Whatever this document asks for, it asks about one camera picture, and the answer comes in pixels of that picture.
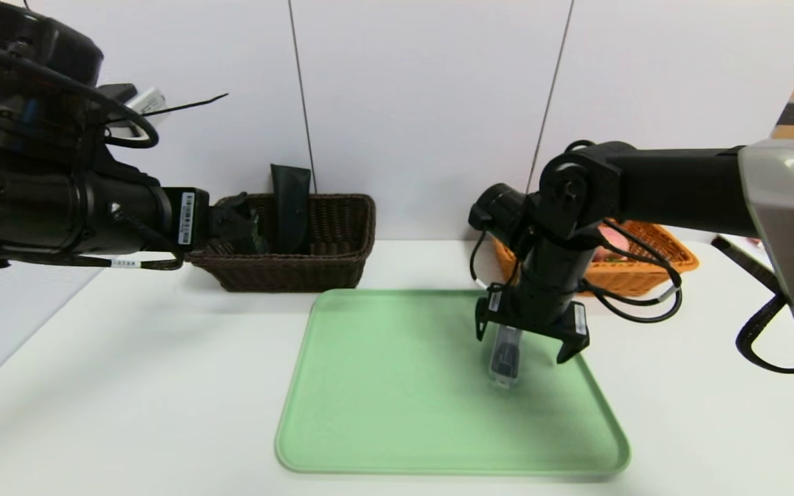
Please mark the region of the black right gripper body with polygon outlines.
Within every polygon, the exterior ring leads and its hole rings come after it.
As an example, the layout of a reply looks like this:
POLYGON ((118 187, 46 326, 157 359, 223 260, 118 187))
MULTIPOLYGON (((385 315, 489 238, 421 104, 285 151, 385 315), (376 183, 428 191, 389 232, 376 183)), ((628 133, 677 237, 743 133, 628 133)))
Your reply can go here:
POLYGON ((489 286, 477 300, 476 320, 589 345, 587 325, 576 318, 573 302, 590 264, 589 249, 527 245, 510 250, 518 266, 517 282, 489 286))

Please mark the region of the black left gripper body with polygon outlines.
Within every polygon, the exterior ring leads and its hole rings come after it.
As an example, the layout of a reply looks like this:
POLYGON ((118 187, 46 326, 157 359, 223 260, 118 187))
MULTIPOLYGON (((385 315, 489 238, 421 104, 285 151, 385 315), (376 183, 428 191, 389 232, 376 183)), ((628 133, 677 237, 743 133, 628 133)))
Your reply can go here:
POLYGON ((89 178, 91 254, 190 251, 205 237, 209 194, 155 179, 89 178))

